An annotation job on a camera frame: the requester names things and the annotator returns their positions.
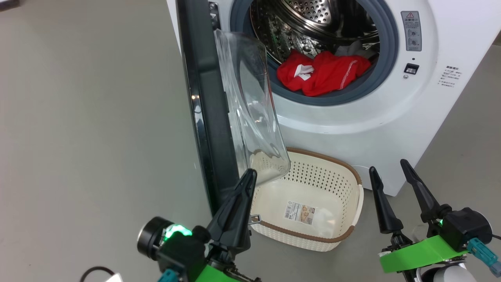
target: cable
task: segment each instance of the cable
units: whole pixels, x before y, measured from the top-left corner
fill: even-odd
[[[84,282],[85,278],[87,278],[87,276],[91,272],[96,271],[96,270],[105,271],[105,272],[107,272],[111,276],[115,275],[115,273],[113,271],[111,271],[111,269],[109,269],[107,267],[104,267],[104,266],[94,266],[94,267],[89,268],[86,272],[84,272],[84,274],[82,275],[82,277],[80,277],[80,282]]]

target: laundry basket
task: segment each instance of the laundry basket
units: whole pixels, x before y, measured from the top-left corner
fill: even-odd
[[[259,214],[262,221],[252,228],[292,246],[332,250],[353,232],[362,211],[360,176],[335,158],[294,148],[287,151],[289,172],[255,190],[250,213]]]

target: gray floor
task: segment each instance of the gray floor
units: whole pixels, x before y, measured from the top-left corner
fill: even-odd
[[[494,45],[498,45],[498,46],[501,46],[501,33],[499,33],[496,37],[496,39],[494,39]]]
[[[501,47],[492,46],[416,167],[440,203],[481,212],[497,233],[501,233],[499,61]],[[421,223],[412,189],[405,186],[390,203],[410,235]],[[379,233],[373,196],[367,191],[355,231],[333,251],[306,251],[255,234],[253,249],[237,262],[244,273],[264,281],[403,281],[400,274],[384,274],[379,265],[377,253],[389,239]],[[501,254],[501,242],[495,240],[489,247]],[[467,266],[478,281],[498,281],[472,256]]]
[[[155,215],[208,223],[169,27],[164,0],[29,0],[0,13],[0,281],[77,281],[95,265],[156,281],[157,265],[136,250],[141,225]],[[481,211],[495,230],[499,61],[492,47],[417,166],[440,202]],[[410,233],[420,223],[412,191],[390,202]],[[252,240],[237,263],[265,282],[402,281],[378,264],[389,236],[368,191],[354,233],[333,251]],[[478,281],[496,280],[469,266]]]

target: washing machine door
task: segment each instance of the washing machine door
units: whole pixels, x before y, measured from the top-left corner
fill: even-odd
[[[198,152],[214,214],[246,169],[258,172],[259,185],[285,175],[290,162],[273,106],[264,45],[214,31],[207,0],[176,4]]]

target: gray rubber gasket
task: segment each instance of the gray rubber gasket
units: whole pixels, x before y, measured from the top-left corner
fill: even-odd
[[[230,29],[254,36],[249,16],[253,0],[234,0],[230,15]],[[333,106],[348,103],[364,97],[383,83],[393,70],[398,56],[398,29],[395,18],[384,0],[357,0],[370,14],[380,40],[379,59],[375,66],[350,83],[345,89],[319,97],[304,96],[301,91],[288,90],[277,78],[278,64],[268,58],[268,73],[273,93],[291,101],[314,106]]]

